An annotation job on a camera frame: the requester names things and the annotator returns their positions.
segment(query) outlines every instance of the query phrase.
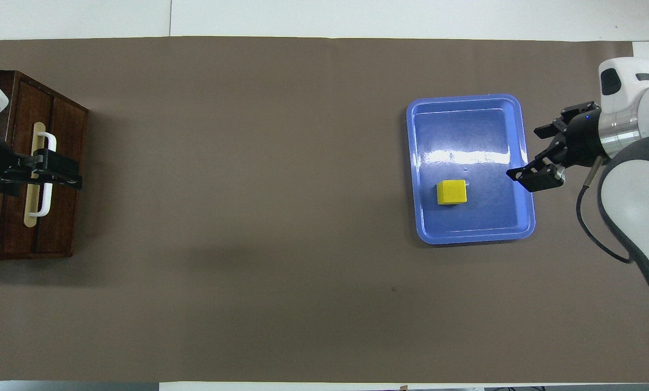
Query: yellow cube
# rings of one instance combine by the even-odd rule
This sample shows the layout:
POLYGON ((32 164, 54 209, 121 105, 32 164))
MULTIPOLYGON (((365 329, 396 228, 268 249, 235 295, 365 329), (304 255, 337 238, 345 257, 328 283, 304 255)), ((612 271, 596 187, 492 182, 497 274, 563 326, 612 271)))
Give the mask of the yellow cube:
POLYGON ((467 184, 464 180, 441 181, 438 188, 438 205, 456 205, 467 202, 467 184))

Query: wooden box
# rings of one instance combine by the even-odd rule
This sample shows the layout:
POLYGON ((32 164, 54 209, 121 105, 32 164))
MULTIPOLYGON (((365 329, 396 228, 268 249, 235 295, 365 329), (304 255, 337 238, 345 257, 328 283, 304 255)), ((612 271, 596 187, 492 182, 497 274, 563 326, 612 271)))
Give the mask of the wooden box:
MULTIPOLYGON (((9 97, 0 135, 15 153, 31 154, 33 126, 42 122, 57 138, 57 153, 81 162, 88 109, 18 71, 0 70, 0 87, 9 97)), ((28 228, 25 187, 19 197, 0 194, 0 260, 70 257, 79 192, 54 185, 49 214, 28 228)))

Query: table surface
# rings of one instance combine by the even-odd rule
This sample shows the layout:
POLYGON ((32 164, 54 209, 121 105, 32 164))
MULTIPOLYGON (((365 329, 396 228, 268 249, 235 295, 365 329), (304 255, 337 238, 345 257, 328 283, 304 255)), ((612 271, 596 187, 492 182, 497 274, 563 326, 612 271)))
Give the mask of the table surface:
POLYGON ((531 237, 434 248, 413 228, 404 116, 419 97, 505 92, 533 129, 594 99, 588 74, 630 52, 0 41, 0 69, 90 110, 74 257, 0 263, 0 379, 649 381, 645 283, 572 212, 587 170, 538 194, 531 237))
MULTIPOLYGON (((0 39, 176 35, 649 41, 644 2, 0 1, 0 39), (558 19, 562 10, 577 10, 558 19)), ((634 42, 649 58, 649 42, 634 42)))

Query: blue tray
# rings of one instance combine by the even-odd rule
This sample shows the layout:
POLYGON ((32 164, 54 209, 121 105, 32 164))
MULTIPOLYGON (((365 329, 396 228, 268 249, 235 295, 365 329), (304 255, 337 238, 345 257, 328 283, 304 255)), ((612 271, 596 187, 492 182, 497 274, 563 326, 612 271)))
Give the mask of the blue tray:
POLYGON ((530 192, 505 174, 526 164, 520 102, 509 94, 419 99, 406 111, 416 230, 450 244, 525 238, 535 230, 530 192), (436 185, 465 180, 467 202, 438 205, 436 185))

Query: black cable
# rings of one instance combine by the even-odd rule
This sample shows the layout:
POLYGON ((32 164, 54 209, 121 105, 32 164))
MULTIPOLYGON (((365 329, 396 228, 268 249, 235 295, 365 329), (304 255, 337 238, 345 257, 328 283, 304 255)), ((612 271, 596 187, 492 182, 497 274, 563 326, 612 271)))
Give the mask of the black cable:
POLYGON ((587 235, 587 237, 590 238, 590 240, 592 240, 592 242, 594 242, 597 245, 597 247, 602 248, 602 250, 604 250, 605 253, 612 255, 614 259, 619 260, 625 264, 629 264, 633 262, 633 260, 629 258, 624 258, 621 255, 618 255, 617 253, 613 252, 612 250, 609 250, 609 248, 607 248, 604 244, 602 244, 602 242, 597 240, 595 235, 592 235, 592 232, 590 232, 590 230, 587 228, 587 225, 585 225, 585 222, 583 221, 582 211, 580 210, 580 208, 582 206, 583 196, 585 195, 585 192, 587 191, 588 188, 590 188, 590 186, 583 185, 583 188, 580 189, 580 193, 578 194, 578 199, 575 202, 575 215, 578 218, 578 223, 580 223, 580 227, 582 227, 583 231, 585 231, 585 235, 587 235))
POLYGON ((592 183, 592 180, 595 179, 595 174, 597 173, 597 170, 600 169, 600 166, 604 162, 604 156, 600 155, 597 156, 597 159, 595 159, 595 163, 592 165, 592 168, 590 169, 590 173, 588 173, 587 178, 585 178, 585 183, 583 183, 583 188, 580 189, 580 193, 578 194, 578 199, 575 202, 575 215, 578 218, 578 223, 580 223, 580 227, 585 231, 585 235, 587 235, 592 242, 594 242, 597 247, 601 248, 602 250, 605 251, 605 253, 612 255, 612 257, 615 260, 619 260, 625 264, 629 264, 633 262, 630 258, 624 258, 621 255, 618 255, 617 253, 613 252, 612 250, 609 250, 602 242, 598 241, 597 238, 595 238, 595 235, 592 235, 592 232, 587 228, 587 225, 585 225, 585 222, 583 221, 583 215, 582 211, 580 210, 582 207, 583 203, 583 196, 585 195, 585 192, 587 191, 588 188, 590 188, 590 184, 592 183))

